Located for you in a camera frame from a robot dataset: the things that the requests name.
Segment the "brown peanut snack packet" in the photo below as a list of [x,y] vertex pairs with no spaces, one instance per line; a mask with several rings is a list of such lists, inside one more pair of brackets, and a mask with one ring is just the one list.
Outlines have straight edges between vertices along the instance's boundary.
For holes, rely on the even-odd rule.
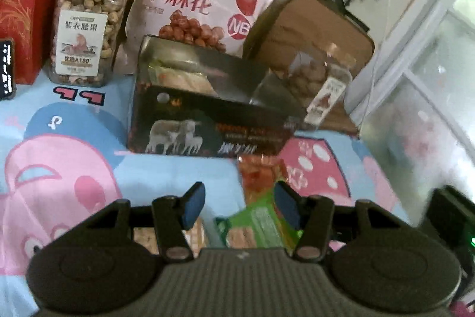
[[[208,237],[201,217],[197,218],[192,228],[182,230],[181,233],[195,258],[199,255],[201,249],[208,246]],[[160,247],[169,248],[177,246],[177,242],[180,241],[177,234],[177,226],[172,231],[160,228],[158,233],[156,233],[154,226],[134,228],[133,240],[154,255],[159,255]]]

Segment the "green snack packet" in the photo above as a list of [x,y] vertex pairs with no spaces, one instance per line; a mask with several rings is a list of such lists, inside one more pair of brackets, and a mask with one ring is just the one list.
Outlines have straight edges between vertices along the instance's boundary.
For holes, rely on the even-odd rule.
[[231,217],[217,217],[216,230],[223,244],[232,249],[295,249],[303,232],[288,224],[268,192]]

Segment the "red orange snack packet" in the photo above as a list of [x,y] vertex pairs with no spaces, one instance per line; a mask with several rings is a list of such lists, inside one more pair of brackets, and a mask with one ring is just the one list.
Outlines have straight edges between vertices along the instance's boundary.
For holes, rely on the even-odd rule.
[[237,161],[246,205],[272,191],[278,181],[288,179],[286,165],[278,156],[242,154]]

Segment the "black wool product box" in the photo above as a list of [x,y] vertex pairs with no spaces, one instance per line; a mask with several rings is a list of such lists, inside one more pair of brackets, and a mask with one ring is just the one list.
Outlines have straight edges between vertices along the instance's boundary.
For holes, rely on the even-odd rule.
[[268,67],[147,35],[127,146],[136,154],[276,155],[305,110]]

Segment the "pig cartoon bedsheet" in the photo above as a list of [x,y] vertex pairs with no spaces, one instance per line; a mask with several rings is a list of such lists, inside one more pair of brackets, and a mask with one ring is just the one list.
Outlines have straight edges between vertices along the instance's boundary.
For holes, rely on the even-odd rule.
[[26,285],[35,249],[114,200],[147,206],[202,182],[207,247],[224,246],[214,224],[246,208],[238,163],[226,158],[134,154],[126,148],[134,82],[103,88],[52,84],[40,75],[1,102],[1,314],[31,316]]

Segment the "nut jar brown label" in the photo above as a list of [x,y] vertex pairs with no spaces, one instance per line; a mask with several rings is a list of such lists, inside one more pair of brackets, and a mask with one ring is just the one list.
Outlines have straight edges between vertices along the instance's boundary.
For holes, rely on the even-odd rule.
[[303,106],[306,130],[322,126],[353,80],[348,67],[320,49],[311,54],[294,48],[262,49],[254,59],[272,69]]

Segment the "brown cushion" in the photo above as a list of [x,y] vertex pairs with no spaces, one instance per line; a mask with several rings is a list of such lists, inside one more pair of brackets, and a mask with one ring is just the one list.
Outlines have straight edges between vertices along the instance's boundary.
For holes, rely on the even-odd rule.
[[306,113],[302,129],[355,136],[345,93],[374,50],[367,26],[345,6],[333,0],[286,0],[258,18],[243,56],[265,64],[283,81]]

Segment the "black phone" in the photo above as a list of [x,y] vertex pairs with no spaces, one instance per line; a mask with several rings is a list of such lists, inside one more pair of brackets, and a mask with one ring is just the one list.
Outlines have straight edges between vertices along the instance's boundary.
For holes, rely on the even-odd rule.
[[0,42],[1,79],[0,99],[9,100],[15,96],[15,45],[12,39],[3,39]]

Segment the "cashew jar gold lid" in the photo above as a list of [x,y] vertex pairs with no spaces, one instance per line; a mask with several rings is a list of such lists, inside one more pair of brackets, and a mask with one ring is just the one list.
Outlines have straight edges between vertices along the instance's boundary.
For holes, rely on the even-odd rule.
[[128,0],[56,0],[48,76],[56,84],[108,83]]

